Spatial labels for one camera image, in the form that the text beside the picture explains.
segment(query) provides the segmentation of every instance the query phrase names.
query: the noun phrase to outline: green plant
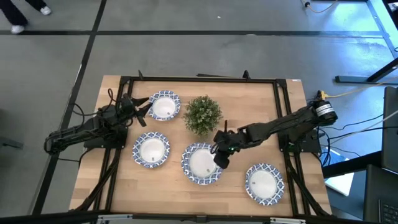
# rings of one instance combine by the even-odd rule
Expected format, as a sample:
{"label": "green plant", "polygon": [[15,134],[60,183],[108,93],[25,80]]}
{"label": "green plant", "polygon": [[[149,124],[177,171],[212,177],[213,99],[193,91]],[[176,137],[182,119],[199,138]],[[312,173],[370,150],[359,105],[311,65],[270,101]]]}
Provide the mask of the green plant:
{"label": "green plant", "polygon": [[183,118],[187,129],[199,136],[204,136],[217,127],[218,121],[223,118],[220,106],[209,96],[199,96],[185,106],[187,112]]}

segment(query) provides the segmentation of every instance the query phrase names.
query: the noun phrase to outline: white sneaker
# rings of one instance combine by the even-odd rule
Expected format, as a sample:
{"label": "white sneaker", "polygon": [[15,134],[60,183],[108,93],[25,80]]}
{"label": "white sneaker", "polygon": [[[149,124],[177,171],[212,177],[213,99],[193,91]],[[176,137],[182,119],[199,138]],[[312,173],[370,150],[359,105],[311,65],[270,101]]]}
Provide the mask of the white sneaker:
{"label": "white sneaker", "polygon": [[50,15],[50,14],[51,14],[51,9],[50,9],[48,6],[45,6],[45,7],[43,7],[43,8],[40,9],[40,12],[41,12],[43,15],[47,16],[47,15]]}
{"label": "white sneaker", "polygon": [[16,26],[13,25],[11,27],[11,33],[12,34],[20,34],[24,30],[25,30],[25,27],[24,26],[20,26],[20,25],[16,25]]}

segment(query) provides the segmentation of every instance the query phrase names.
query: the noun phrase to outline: wooden table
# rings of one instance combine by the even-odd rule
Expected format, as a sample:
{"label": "wooden table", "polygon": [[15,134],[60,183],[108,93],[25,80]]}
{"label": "wooden table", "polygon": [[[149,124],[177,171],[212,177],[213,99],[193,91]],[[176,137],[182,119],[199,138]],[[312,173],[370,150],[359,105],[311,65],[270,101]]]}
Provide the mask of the wooden table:
{"label": "wooden table", "polygon": [[[96,108],[109,102],[107,89],[118,92],[120,76],[104,76],[99,90]],[[300,80],[287,80],[292,111],[306,105]],[[181,168],[182,152],[194,142],[213,143],[213,134],[199,139],[185,129],[182,115],[185,105],[197,96],[208,95],[216,100],[228,120],[229,129],[267,122],[277,118],[274,92],[271,84],[264,83],[212,83],[212,82],[134,82],[132,96],[148,97],[159,90],[172,90],[180,96],[182,106],[171,121],[156,121],[146,116],[146,127],[137,121],[129,128],[126,147],[121,153],[119,169],[114,187],[112,212],[196,214],[196,215],[253,215],[292,216],[289,186],[286,179],[284,158],[279,151],[277,135],[272,135],[260,146],[242,150],[230,157],[229,167],[221,178],[210,185],[190,182]],[[285,114],[282,90],[280,100]],[[218,129],[223,129],[220,122]],[[142,133],[159,131],[170,141],[169,158],[160,167],[146,169],[132,159],[132,146]],[[98,182],[104,149],[87,153],[78,172],[70,208],[79,206]],[[330,211],[322,169],[317,158],[309,153],[301,154],[305,183],[315,200],[327,212]],[[277,205],[265,207],[249,197],[244,188],[246,171],[254,164],[265,162],[274,165],[284,177],[284,196]],[[106,200],[104,190],[100,208]],[[300,191],[295,190],[299,211],[302,211]]]}

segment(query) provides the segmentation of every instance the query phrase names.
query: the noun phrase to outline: table leg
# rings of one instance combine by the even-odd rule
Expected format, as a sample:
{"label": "table leg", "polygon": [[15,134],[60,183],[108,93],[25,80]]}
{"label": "table leg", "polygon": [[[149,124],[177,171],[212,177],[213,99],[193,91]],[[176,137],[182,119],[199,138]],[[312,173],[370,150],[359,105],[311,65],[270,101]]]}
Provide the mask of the table leg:
{"label": "table leg", "polygon": [[[337,83],[366,83],[366,84],[376,84],[380,79],[384,78],[386,75],[390,74],[392,71],[398,68],[398,58],[395,58],[392,62],[388,63],[386,66],[382,67],[380,70],[375,72],[370,77],[352,77],[338,75],[336,76]],[[398,80],[392,80],[386,84],[398,85]]]}
{"label": "table leg", "polygon": [[1,146],[10,146],[10,147],[14,147],[16,149],[22,149],[22,147],[24,146],[22,143],[19,143],[17,141],[5,138],[5,137],[1,137],[0,136],[0,147]]}
{"label": "table leg", "polygon": [[359,170],[365,170],[366,166],[369,164],[381,167],[381,151],[322,167],[323,177],[330,178]]}

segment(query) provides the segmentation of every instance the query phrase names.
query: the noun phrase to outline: blue patterned plate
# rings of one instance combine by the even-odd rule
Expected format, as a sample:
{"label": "blue patterned plate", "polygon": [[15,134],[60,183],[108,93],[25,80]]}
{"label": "blue patterned plate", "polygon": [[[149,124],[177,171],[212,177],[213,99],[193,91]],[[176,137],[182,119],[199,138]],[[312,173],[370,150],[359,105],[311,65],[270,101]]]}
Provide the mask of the blue patterned plate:
{"label": "blue patterned plate", "polygon": [[178,95],[170,90],[162,90],[149,98],[153,103],[149,109],[149,115],[158,121],[173,119],[180,111],[181,101]]}
{"label": "blue patterned plate", "polygon": [[132,157],[138,164],[146,168],[162,165],[169,154],[169,140],[158,132],[141,134],[132,147]]}
{"label": "blue patterned plate", "polygon": [[246,191],[260,205],[274,205],[284,194],[285,184],[272,165],[257,164],[246,172]]}
{"label": "blue patterned plate", "polygon": [[182,154],[182,170],[189,180],[196,184],[214,183],[220,178],[223,171],[214,163],[214,155],[210,153],[210,149],[211,144],[193,143]]}

